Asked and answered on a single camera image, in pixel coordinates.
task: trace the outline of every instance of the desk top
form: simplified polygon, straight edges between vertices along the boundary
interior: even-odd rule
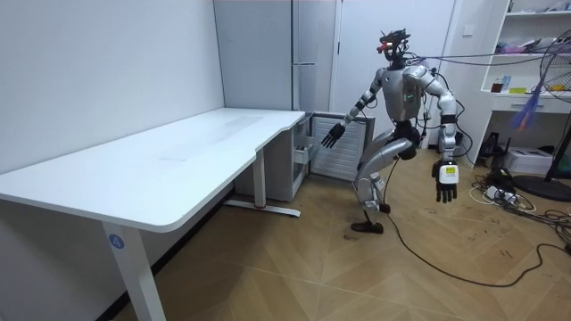
[[[304,114],[220,108],[3,174],[0,199],[169,232]]]

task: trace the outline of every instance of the desk foot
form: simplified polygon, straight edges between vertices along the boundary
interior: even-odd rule
[[[300,215],[302,214],[299,210],[290,210],[290,209],[286,209],[286,208],[280,208],[280,207],[276,207],[276,206],[269,206],[266,205],[263,208],[257,207],[256,205],[254,205],[253,203],[250,202],[242,202],[242,201],[235,201],[235,200],[228,200],[226,202],[224,202],[224,205],[228,205],[228,206],[236,206],[236,207],[241,207],[241,208],[245,208],[245,209],[251,209],[251,210],[264,210],[264,211],[269,211],[272,213],[277,213],[277,214],[284,214],[290,217],[296,217],[299,218]]]
[[[103,229],[138,320],[166,321],[139,231],[106,222]]]

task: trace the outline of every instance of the blue label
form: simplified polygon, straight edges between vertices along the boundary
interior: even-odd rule
[[[125,243],[123,242],[123,240],[121,240],[121,238],[118,235],[109,235],[109,242],[111,242],[111,245],[113,245],[118,249],[122,249],[125,247]]]

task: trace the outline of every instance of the fan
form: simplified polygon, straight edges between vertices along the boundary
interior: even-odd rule
[[[525,128],[531,121],[542,88],[555,98],[571,103],[571,29],[559,36],[547,48],[540,65],[540,82],[525,108],[515,118],[520,128]],[[571,187],[553,180],[570,141],[571,128],[560,143],[546,176],[516,176],[513,177],[514,185],[522,191],[548,200],[571,202]]]

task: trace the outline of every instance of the humanoid robot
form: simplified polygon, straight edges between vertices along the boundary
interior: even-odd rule
[[[329,130],[321,142],[326,148],[333,147],[345,128],[363,108],[375,101],[378,91],[383,89],[386,111],[395,128],[377,136],[360,158],[353,187],[367,221],[352,224],[352,230],[357,232],[383,233],[383,226],[371,220],[369,215],[376,211],[390,213],[391,210],[381,194],[385,182],[378,171],[391,165],[397,158],[406,161],[416,156],[420,134],[410,120],[418,116],[422,91],[437,97],[438,109],[441,110],[438,132],[441,157],[432,168],[432,177],[436,180],[436,200],[451,202],[457,197],[459,170],[453,158],[456,148],[456,99],[425,66],[407,64],[405,54],[409,37],[406,29],[403,29],[380,38],[381,46],[377,50],[379,53],[385,53],[389,67],[377,70],[370,89],[361,96],[343,120]]]

